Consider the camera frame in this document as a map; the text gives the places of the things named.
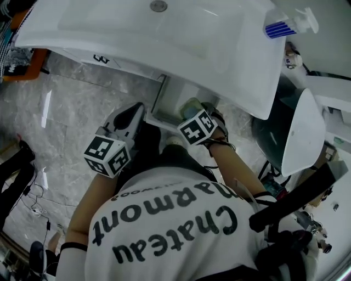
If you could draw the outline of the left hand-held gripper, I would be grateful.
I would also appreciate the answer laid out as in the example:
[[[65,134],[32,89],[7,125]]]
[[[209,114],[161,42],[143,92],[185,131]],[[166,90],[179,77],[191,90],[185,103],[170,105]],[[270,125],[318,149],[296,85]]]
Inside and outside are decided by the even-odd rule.
[[[138,133],[144,114],[145,106],[141,102],[124,105],[110,114],[105,127],[98,128],[83,152],[91,170],[114,178],[130,163],[132,138]]]

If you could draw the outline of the white drawer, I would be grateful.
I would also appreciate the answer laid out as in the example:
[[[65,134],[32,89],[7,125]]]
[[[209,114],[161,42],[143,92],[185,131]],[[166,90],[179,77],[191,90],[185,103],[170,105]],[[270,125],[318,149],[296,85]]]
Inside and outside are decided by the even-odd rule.
[[[180,78],[165,77],[153,105],[146,113],[145,122],[177,133],[177,127],[183,122],[179,110],[191,98],[214,106],[219,103],[219,98],[211,91]]]

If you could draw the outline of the person's right forearm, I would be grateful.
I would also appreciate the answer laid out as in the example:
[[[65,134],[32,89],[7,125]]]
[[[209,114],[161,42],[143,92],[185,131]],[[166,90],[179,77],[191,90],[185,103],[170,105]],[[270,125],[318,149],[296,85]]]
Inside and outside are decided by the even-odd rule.
[[[225,185],[243,198],[266,191],[257,176],[229,145],[212,144],[210,152],[219,168]]]

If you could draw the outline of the person's left forearm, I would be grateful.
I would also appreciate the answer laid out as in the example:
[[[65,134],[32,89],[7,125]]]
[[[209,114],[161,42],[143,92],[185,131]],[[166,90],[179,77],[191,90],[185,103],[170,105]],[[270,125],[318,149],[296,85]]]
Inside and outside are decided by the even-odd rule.
[[[95,213],[107,202],[116,190],[117,179],[97,174],[80,203],[75,209],[69,223],[65,242],[88,245],[89,228]]]

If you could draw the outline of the person's black shorts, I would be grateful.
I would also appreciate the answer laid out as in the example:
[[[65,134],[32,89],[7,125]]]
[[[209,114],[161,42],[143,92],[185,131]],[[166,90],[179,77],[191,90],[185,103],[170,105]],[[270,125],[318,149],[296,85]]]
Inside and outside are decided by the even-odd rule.
[[[135,139],[138,149],[131,166],[118,176],[116,190],[120,190],[133,176],[158,167],[176,167],[194,171],[215,182],[215,176],[193,159],[188,151],[176,144],[167,145],[159,152],[161,131],[158,127],[143,122]]]

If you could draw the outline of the white vanity cabinet with sink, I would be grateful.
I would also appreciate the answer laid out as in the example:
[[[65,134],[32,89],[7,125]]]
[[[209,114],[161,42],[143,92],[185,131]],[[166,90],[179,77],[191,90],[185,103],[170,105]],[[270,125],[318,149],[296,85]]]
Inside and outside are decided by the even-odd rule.
[[[282,69],[285,39],[264,24],[270,0],[37,0],[17,47],[45,48],[90,63],[146,66],[206,88],[267,119]],[[93,55],[110,61],[99,63]]]

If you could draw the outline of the white oval bathtub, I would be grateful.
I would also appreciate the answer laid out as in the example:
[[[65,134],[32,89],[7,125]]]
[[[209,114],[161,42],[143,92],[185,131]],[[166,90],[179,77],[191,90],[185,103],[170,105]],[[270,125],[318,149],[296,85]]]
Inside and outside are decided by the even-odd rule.
[[[324,145],[325,121],[308,88],[281,80],[266,120],[253,118],[252,135],[266,159],[284,176],[315,164]]]

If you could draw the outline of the orange sofa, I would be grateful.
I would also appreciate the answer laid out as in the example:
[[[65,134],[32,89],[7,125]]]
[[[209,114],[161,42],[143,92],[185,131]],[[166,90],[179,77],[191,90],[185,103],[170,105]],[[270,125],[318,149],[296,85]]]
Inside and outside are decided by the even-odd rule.
[[[35,3],[37,0],[34,2],[33,6],[28,9],[26,14],[23,12],[17,13],[14,17],[15,23],[11,24],[11,27],[17,27],[17,37],[19,34],[19,30],[24,23],[24,20],[27,18],[29,13],[31,12],[32,8],[34,7]],[[30,65],[26,69],[26,72],[23,75],[17,75],[17,76],[4,76],[1,80],[0,83],[3,81],[25,81],[25,80],[35,80],[40,72],[48,74],[49,72],[43,68],[44,61],[47,56],[47,50],[46,49],[35,49],[35,48],[21,48],[21,49],[30,49],[33,51],[33,55],[30,61]]]

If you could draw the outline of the white paper cup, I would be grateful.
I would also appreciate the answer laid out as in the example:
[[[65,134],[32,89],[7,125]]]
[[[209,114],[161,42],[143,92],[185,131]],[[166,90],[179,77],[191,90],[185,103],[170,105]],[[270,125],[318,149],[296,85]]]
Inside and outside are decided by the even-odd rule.
[[[286,54],[284,57],[285,65],[288,69],[294,69],[303,66],[302,57],[298,54]]]

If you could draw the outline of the black small monitor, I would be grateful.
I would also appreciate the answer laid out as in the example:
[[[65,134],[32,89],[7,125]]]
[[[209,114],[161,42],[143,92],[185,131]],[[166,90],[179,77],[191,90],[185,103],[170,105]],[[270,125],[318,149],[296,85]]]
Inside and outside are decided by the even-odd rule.
[[[267,208],[252,215],[250,228],[261,232],[266,226],[279,222],[324,193],[348,172],[344,161],[330,161],[323,164],[313,175],[297,186],[292,192]]]

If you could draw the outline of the metal sink drain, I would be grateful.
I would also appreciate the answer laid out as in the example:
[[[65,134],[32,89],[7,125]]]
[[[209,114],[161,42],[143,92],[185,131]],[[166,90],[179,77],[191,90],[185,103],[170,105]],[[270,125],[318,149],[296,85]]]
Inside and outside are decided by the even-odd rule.
[[[164,0],[153,0],[150,3],[150,9],[154,12],[161,13],[168,8],[168,4]]]

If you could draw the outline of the black white striped blanket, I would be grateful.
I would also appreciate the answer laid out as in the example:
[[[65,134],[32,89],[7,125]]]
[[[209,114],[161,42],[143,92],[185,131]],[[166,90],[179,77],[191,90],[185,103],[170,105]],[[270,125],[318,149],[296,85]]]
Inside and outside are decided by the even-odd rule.
[[[0,0],[0,80],[4,76],[23,75],[30,65],[33,51],[15,46],[15,15],[26,14],[36,0]]]

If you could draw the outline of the large brown cardboard box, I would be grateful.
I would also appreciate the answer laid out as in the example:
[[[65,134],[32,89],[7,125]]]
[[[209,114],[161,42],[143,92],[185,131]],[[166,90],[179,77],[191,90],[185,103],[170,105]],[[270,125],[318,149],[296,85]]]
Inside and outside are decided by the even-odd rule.
[[[330,161],[337,161],[339,160],[337,149],[328,142],[324,142],[322,147],[321,153],[315,162],[315,164],[311,167],[312,170],[316,171],[319,169],[323,164],[330,162]]]

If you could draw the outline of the white printed t-shirt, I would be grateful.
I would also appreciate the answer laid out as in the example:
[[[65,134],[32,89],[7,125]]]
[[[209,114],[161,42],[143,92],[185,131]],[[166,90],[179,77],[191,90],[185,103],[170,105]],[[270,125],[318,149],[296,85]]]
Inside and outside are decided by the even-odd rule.
[[[268,231],[249,219],[275,199],[252,198],[183,168],[158,167],[132,177],[94,214],[88,244],[65,243],[56,281],[263,281],[255,259]]]

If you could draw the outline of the black chest mount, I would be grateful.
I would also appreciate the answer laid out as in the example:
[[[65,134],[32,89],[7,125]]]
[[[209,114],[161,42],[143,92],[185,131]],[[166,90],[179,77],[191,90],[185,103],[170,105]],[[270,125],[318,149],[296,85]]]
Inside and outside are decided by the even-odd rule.
[[[304,254],[312,237],[303,230],[278,233],[275,242],[258,253],[257,269],[274,281],[307,281]]]

